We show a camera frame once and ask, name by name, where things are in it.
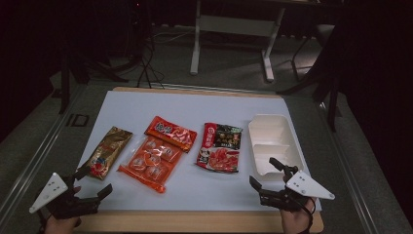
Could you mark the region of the white divided food container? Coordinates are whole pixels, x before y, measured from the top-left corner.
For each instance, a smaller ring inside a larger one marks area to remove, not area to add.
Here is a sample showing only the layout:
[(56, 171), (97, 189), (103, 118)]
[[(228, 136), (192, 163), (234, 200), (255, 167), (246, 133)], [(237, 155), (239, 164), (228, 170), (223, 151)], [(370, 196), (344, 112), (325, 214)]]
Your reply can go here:
[(283, 171), (269, 162), (271, 158), (299, 170), (306, 168), (295, 130), (284, 115), (257, 114), (248, 124), (248, 132), (259, 179), (282, 180)]

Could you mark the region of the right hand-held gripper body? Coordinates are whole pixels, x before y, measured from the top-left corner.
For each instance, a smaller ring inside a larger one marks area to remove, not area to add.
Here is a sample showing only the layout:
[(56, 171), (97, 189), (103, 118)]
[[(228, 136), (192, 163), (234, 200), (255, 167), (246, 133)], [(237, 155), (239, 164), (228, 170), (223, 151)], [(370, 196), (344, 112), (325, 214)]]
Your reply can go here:
[(257, 192), (261, 205), (288, 212), (303, 210), (307, 213), (312, 213), (313, 210), (306, 208), (309, 200), (313, 198), (335, 199), (333, 193), (302, 170), (290, 173), (290, 179), (285, 183), (283, 190), (268, 190), (263, 188), (260, 183), (257, 183)]

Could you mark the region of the person's left hand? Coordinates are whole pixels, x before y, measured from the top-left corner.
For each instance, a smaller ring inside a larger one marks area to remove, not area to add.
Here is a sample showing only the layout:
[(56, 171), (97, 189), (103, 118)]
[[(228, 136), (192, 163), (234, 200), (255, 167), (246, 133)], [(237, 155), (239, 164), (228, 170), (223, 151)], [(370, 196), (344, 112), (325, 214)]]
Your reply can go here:
[(56, 219), (50, 216), (47, 220), (44, 234), (72, 234), (74, 229), (82, 223), (80, 217)]

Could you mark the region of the white table mat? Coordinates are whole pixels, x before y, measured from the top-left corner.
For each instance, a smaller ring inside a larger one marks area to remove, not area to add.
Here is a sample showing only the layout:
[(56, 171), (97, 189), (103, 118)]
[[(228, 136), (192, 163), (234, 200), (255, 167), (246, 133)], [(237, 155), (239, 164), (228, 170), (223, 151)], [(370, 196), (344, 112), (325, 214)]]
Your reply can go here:
[(202, 133), (207, 122), (243, 129), (239, 169), (234, 174), (207, 171), (196, 166), (202, 142), (197, 139), (189, 153), (182, 156), (166, 182), (166, 191), (158, 193), (141, 182), (112, 168), (105, 180), (85, 177), (80, 180), (81, 194), (92, 196), (111, 184), (112, 193), (102, 201), (102, 211), (260, 211), (258, 193), (249, 177), (267, 189), (283, 189), (283, 181), (262, 180), (256, 175), (248, 124), (257, 114), (280, 114), (292, 121), (280, 97), (230, 97), (210, 95), (115, 92), (107, 93), (82, 158), (89, 159), (98, 143), (113, 126), (132, 133), (118, 158), (126, 162), (144, 138), (155, 116)]

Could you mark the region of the red and black snack packet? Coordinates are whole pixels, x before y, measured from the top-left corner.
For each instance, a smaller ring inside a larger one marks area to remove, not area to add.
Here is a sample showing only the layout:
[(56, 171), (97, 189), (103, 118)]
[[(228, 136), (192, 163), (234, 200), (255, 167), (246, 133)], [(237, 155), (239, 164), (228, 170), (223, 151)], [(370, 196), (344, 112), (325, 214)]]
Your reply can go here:
[(196, 165), (214, 172), (238, 171), (243, 129), (217, 123), (205, 123), (202, 146)]

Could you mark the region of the black floor bracket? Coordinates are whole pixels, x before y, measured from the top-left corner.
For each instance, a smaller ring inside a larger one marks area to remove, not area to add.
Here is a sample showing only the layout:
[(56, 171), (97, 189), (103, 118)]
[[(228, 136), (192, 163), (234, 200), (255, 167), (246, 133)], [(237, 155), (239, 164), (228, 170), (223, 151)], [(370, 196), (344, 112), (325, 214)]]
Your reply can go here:
[(86, 114), (71, 114), (67, 120), (66, 127), (86, 127), (89, 123), (90, 116)]

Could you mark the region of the black metal stand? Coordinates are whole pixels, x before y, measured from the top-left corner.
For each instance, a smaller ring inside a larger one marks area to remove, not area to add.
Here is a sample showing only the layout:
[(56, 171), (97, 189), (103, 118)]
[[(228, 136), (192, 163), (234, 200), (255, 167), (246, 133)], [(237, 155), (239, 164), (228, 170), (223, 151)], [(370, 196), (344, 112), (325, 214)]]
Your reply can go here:
[(84, 67), (85, 64), (89, 65), (92, 69), (98, 71), (100, 74), (109, 78), (112, 81), (126, 82), (126, 79), (117, 76), (108, 68), (104, 68), (98, 62), (93, 61), (90, 58), (87, 58), (79, 52), (62, 48), (60, 50), (60, 60), (60, 114), (65, 112), (70, 103), (70, 75), (73, 75), (79, 83), (87, 83), (89, 80), (88, 73), (81, 72), (81, 69)]

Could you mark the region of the person's right hand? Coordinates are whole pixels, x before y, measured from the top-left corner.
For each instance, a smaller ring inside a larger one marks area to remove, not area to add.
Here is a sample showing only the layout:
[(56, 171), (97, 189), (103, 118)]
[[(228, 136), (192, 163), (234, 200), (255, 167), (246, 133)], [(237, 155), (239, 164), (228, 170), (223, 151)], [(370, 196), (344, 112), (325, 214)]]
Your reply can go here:
[(307, 201), (305, 209), (299, 212), (289, 212), (280, 210), (282, 217), (282, 230), (284, 234), (310, 234), (313, 224), (313, 217), (310, 212), (314, 210), (315, 199)]

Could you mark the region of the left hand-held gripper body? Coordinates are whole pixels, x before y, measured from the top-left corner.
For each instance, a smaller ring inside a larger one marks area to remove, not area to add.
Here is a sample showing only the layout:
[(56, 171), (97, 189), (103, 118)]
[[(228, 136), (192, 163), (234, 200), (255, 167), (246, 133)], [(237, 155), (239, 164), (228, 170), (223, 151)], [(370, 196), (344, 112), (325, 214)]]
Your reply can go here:
[(76, 196), (74, 181), (84, 176), (85, 174), (80, 172), (69, 176), (52, 173), (45, 186), (38, 192), (29, 212), (40, 215), (41, 209), (46, 208), (56, 219), (96, 214), (101, 201), (101, 192), (90, 198)]

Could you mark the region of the orange snack bag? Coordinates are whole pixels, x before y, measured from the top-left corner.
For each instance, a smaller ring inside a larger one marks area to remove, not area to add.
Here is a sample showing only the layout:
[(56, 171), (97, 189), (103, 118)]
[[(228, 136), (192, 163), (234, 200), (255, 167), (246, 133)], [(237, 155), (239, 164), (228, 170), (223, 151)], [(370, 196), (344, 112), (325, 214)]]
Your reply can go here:
[(118, 171), (153, 190), (164, 193), (165, 183), (183, 153), (188, 153), (197, 133), (155, 116), (131, 157)]

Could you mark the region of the wooden table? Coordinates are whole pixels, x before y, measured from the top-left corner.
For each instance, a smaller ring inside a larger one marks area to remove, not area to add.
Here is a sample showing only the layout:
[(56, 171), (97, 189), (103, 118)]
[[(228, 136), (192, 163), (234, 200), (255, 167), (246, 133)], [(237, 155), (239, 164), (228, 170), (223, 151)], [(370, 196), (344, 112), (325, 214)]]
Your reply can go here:
[[(166, 90), (121, 89), (115, 92), (166, 93), (188, 95), (270, 98), (274, 96), (213, 94)], [(276, 233), (281, 228), (277, 210), (260, 211), (102, 211), (84, 217), (84, 232), (136, 233)]]

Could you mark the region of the gold snack packet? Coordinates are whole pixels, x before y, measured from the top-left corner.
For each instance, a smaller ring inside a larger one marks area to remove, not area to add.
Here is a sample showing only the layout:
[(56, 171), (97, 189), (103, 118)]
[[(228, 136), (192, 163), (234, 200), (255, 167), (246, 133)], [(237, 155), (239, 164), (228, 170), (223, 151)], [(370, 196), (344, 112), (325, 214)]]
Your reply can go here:
[(89, 169), (88, 176), (104, 180), (131, 137), (131, 132), (113, 126), (82, 165)]

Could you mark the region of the white metal desk frame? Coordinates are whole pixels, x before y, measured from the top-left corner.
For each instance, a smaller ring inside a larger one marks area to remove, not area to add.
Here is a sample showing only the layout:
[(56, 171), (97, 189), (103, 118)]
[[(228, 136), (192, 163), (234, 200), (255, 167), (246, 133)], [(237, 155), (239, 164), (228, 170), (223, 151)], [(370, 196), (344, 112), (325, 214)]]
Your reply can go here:
[(201, 51), (200, 36), (202, 31), (241, 34), (267, 37), (269, 39), (267, 48), (261, 51), (261, 58), (266, 80), (268, 82), (274, 82), (276, 80), (276, 76), (273, 72), (270, 55), (282, 24), (285, 8), (280, 8), (278, 10), (274, 20), (237, 19), (203, 15), (201, 13), (202, 1), (203, 0), (196, 1), (195, 40), (190, 65), (190, 74), (197, 75), (199, 72)]

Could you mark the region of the chair with thin metal legs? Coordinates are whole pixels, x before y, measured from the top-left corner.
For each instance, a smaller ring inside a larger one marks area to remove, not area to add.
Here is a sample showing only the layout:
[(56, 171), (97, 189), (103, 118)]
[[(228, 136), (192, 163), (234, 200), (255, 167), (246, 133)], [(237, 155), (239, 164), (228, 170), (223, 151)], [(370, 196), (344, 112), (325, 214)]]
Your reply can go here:
[[(327, 43), (332, 31), (334, 29), (333, 24), (317, 24), (314, 26), (313, 30), (313, 37), (318, 41), (319, 45), (323, 48), (325, 44)], [(302, 77), (299, 76), (298, 74), (298, 68), (296, 66), (295, 59), (299, 52), (303, 49), (303, 47), (306, 45), (306, 43), (310, 40), (310, 37), (307, 37), (301, 45), (298, 47), (298, 49), (295, 51), (295, 53), (292, 56), (292, 59), (290, 61), (291, 67), (292, 67), (292, 72), (297, 81), (303, 80)]]

